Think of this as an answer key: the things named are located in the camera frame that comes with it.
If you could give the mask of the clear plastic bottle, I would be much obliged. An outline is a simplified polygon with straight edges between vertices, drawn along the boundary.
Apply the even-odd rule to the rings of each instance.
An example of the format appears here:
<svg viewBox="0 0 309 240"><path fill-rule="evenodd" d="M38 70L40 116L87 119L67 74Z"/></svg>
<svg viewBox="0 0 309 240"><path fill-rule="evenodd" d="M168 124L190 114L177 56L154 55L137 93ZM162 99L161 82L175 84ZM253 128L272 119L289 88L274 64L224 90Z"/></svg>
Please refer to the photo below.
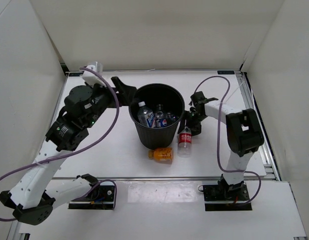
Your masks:
<svg viewBox="0 0 309 240"><path fill-rule="evenodd" d="M167 112L166 113L167 121L169 124L174 124L179 120L179 116L174 114L173 112Z"/></svg>

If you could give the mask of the clear bottle blue label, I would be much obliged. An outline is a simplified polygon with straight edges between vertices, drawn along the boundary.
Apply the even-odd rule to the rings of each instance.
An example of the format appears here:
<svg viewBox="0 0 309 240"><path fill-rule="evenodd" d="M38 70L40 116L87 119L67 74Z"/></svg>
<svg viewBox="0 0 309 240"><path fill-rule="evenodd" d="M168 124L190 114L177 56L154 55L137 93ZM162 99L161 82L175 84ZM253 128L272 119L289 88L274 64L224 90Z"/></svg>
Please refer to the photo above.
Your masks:
<svg viewBox="0 0 309 240"><path fill-rule="evenodd" d="M164 111L162 104L156 106L154 115L156 128L165 128L168 126L167 113Z"/></svg>

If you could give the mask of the clear bottle white label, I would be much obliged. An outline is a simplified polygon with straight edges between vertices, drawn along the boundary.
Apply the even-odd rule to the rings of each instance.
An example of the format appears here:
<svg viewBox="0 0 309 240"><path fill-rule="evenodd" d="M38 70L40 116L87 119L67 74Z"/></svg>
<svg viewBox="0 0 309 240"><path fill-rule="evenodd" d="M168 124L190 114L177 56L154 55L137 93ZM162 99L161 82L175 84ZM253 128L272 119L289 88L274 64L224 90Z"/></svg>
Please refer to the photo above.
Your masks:
<svg viewBox="0 0 309 240"><path fill-rule="evenodd" d="M137 112L137 118L140 124L147 128L155 127L155 116L153 111L146 106L144 101L138 103L139 110Z"/></svg>

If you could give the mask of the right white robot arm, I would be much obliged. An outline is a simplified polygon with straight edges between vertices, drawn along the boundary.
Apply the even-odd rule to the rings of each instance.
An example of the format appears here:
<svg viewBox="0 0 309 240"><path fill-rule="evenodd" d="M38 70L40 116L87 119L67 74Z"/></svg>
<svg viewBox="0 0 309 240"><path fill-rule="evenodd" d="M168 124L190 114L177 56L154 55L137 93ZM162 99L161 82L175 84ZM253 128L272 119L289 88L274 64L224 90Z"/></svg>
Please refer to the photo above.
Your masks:
<svg viewBox="0 0 309 240"><path fill-rule="evenodd" d="M217 120L217 164L223 172L218 181L219 195L230 200L244 188L244 173L253 154L264 144L264 136L257 113L252 108L240 110L223 104L215 97L206 98L202 91L191 97L192 107L186 111L178 134L201 134L201 122L208 117ZM226 126L230 156L226 168L220 159L221 124Z"/></svg>

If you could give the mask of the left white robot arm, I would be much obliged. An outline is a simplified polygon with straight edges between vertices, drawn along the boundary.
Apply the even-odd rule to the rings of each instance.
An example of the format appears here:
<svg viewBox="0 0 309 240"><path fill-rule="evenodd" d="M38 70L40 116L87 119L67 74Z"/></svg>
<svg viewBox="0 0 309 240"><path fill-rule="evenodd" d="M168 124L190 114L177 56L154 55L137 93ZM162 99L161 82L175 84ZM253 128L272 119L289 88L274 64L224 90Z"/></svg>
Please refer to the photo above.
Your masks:
<svg viewBox="0 0 309 240"><path fill-rule="evenodd" d="M77 152L79 144L89 135L88 129L106 109L131 104L136 87L124 84L117 76L111 81L114 87L100 80L86 81L72 88L65 97L37 158L24 167L27 172L16 186L0 193L0 202L13 210L15 220L36 226L60 205L99 196L100 182L90 174L79 175L56 189L48 190L47 186L63 162Z"/></svg>

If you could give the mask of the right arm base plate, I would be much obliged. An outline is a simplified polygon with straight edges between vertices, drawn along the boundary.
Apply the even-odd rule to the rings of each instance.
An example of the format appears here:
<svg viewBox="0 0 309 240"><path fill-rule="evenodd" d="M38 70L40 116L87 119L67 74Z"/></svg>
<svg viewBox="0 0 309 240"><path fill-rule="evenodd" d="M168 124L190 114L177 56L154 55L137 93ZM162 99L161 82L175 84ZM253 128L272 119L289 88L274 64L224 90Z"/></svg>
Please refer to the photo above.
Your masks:
<svg viewBox="0 0 309 240"><path fill-rule="evenodd" d="M239 190L226 192L219 184L200 185L198 191L203 194L206 212L252 211L246 184Z"/></svg>

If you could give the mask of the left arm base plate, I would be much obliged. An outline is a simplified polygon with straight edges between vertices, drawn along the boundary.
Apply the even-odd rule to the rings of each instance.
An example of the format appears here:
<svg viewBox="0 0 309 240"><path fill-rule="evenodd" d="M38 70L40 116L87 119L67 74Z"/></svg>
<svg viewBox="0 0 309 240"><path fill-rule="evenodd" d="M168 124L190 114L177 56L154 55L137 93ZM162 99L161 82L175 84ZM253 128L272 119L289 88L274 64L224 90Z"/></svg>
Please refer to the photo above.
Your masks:
<svg viewBox="0 0 309 240"><path fill-rule="evenodd" d="M117 204L117 184L105 179L85 197L70 201L69 210L114 210Z"/></svg>

